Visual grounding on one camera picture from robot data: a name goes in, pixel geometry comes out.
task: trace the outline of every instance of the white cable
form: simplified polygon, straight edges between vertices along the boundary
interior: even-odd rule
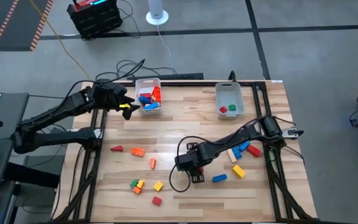
[[[171,69],[172,69],[171,75],[173,75],[173,66],[172,66],[172,62],[171,62],[171,50],[165,45],[164,40],[162,39],[162,36],[161,36],[161,34],[160,34],[159,24],[160,24],[160,22],[157,23],[158,35],[160,36],[160,39],[161,39],[161,41],[162,41],[162,45],[164,45],[164,47],[165,47],[165,48],[168,50],[168,52],[169,52],[169,64],[171,65]]]

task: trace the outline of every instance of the orange block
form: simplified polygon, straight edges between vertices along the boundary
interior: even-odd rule
[[[160,87],[154,87],[152,95],[155,97],[155,100],[161,103],[161,89]]]
[[[151,167],[152,169],[155,168],[155,159],[153,159],[153,158],[150,159],[150,167]]]
[[[132,148],[131,154],[134,155],[134,156],[143,157],[144,156],[144,149]]]
[[[138,188],[138,187],[134,187],[133,191],[136,193],[136,194],[140,194],[142,189]]]

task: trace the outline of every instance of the orange and black striped tape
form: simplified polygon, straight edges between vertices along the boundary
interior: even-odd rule
[[[30,49],[35,50],[38,40],[40,39],[42,29],[44,28],[45,23],[47,22],[46,19],[49,15],[49,12],[52,8],[53,0],[48,0],[47,6],[45,7],[44,13],[42,14],[40,23],[38,24],[37,30],[35,31],[34,38],[32,39]]]
[[[15,8],[16,8],[18,2],[19,2],[19,0],[14,0],[11,8],[9,9],[9,12],[8,12],[8,14],[7,14],[6,18],[5,18],[5,21],[4,21],[4,23],[2,24],[2,26],[0,28],[0,39],[1,39],[2,33],[4,32],[4,30],[5,30],[6,26],[7,26],[7,23],[9,22],[13,12],[15,11]]]

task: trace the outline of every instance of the green block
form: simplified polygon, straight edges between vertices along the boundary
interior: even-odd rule
[[[131,189],[135,188],[138,182],[139,182],[139,179],[134,179],[132,181],[132,183],[130,184]]]
[[[236,106],[235,105],[229,105],[229,111],[234,111],[236,110]]]

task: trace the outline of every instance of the black crate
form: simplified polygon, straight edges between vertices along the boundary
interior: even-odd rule
[[[106,0],[77,11],[74,5],[70,4],[67,12],[84,39],[97,38],[122,24],[117,0]]]

